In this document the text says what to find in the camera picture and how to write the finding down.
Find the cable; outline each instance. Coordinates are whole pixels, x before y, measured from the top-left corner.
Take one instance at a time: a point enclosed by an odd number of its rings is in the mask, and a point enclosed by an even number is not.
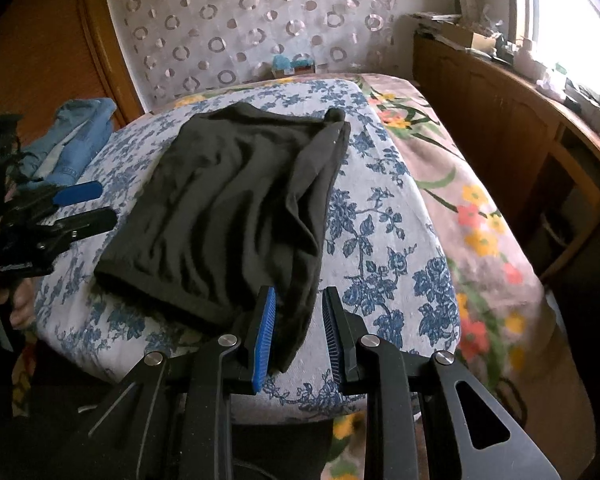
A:
[[[268,480],[278,480],[277,477],[275,477],[271,473],[265,471],[263,468],[258,467],[255,464],[245,462],[244,460],[234,458],[234,467],[236,467],[236,466],[243,467],[245,469],[251,469],[252,471],[255,471],[256,473],[260,473],[262,476],[264,476],[264,478],[267,478]]]

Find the wooden wardrobe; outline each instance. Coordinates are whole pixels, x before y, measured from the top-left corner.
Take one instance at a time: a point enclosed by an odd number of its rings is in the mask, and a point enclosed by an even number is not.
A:
[[[68,99],[105,96],[116,128],[144,113],[107,0],[13,0],[0,17],[0,114],[24,115],[21,143],[44,135]]]

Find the blue denim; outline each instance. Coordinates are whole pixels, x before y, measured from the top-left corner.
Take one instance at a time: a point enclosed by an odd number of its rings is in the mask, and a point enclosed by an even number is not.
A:
[[[64,147],[55,169],[41,182],[29,182],[19,189],[32,189],[44,183],[71,186],[81,176],[93,157],[107,143],[113,131],[110,117],[116,104],[107,97],[72,99],[56,112],[56,120],[44,137],[32,142],[23,151],[20,171],[32,178],[54,146],[58,145],[82,123],[75,137]]]
[[[107,121],[103,128],[82,127],[78,134],[64,147],[56,167],[43,181],[56,186],[72,186],[84,173],[85,168],[104,147],[113,133],[113,123]]]

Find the black garment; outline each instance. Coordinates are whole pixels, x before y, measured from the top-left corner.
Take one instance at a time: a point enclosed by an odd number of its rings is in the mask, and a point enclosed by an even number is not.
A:
[[[349,131],[337,108],[321,120],[240,102],[192,117],[96,275],[193,314],[210,335],[245,326],[250,316],[241,314],[262,285],[273,285],[270,362],[286,370],[314,307],[326,209]]]

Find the window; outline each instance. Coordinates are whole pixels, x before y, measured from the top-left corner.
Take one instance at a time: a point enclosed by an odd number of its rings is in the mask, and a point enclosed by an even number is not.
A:
[[[550,67],[560,63],[600,102],[600,13],[591,1],[525,0],[523,9],[538,59]]]
[[[589,0],[538,0],[538,59],[600,95],[600,18]]]

